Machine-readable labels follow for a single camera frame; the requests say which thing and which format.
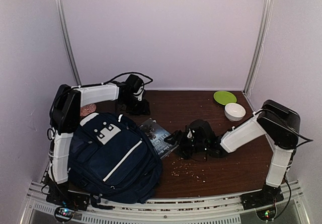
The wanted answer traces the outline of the navy blue backpack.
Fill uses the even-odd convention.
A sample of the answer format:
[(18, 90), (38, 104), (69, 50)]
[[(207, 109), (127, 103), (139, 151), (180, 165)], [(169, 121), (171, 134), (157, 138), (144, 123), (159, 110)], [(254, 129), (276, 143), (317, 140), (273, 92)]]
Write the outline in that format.
[(145, 203), (163, 165), (146, 134), (127, 116), (92, 113), (80, 121), (68, 156), (68, 180), (109, 201)]

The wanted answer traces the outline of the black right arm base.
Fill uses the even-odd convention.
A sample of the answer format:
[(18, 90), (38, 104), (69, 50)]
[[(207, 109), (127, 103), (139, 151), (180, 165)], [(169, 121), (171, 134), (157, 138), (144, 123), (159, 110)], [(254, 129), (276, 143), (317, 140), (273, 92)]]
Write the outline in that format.
[(259, 191), (254, 191), (240, 196), (244, 210), (272, 205), (275, 201), (284, 200), (281, 187), (272, 187), (267, 184)]

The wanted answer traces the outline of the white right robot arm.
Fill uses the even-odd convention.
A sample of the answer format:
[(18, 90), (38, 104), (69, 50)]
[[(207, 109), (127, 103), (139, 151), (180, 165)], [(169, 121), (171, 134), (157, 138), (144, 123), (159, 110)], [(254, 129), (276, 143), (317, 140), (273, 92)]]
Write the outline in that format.
[(300, 115), (273, 100), (267, 100), (251, 117), (226, 133), (217, 136), (210, 124), (197, 119), (165, 138), (165, 142), (177, 145), (179, 156), (190, 159), (194, 153), (205, 152), (213, 158), (225, 158), (240, 147), (258, 139), (271, 140), (275, 145), (266, 176), (264, 189), (258, 193), (261, 204), (269, 204), (277, 197), (284, 176), (292, 165), (298, 147), (312, 139), (300, 134)]

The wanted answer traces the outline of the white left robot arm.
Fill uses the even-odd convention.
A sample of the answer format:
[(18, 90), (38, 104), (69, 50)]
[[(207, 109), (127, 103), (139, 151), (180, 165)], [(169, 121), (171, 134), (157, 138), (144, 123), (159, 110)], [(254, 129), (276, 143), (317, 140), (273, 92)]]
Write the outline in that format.
[(149, 102), (144, 99), (145, 86), (153, 79), (140, 72), (125, 72), (127, 79), (117, 81), (117, 76), (97, 84), (71, 87), (59, 86), (49, 111), (50, 128), (47, 137), (52, 142), (49, 159), (51, 161), (50, 179), (56, 184), (68, 181), (67, 162), (69, 146), (78, 128), (81, 108), (104, 101), (117, 101), (126, 106), (132, 115), (150, 115)]

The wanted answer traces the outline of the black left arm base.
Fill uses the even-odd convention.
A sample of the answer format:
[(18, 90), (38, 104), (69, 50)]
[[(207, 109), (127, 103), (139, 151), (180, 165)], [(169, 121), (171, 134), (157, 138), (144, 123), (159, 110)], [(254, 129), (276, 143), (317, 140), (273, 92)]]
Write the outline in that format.
[(46, 201), (55, 205), (65, 206), (71, 209), (86, 211), (90, 197), (86, 194), (70, 192), (68, 183), (56, 184), (51, 179), (45, 180), (49, 187)]

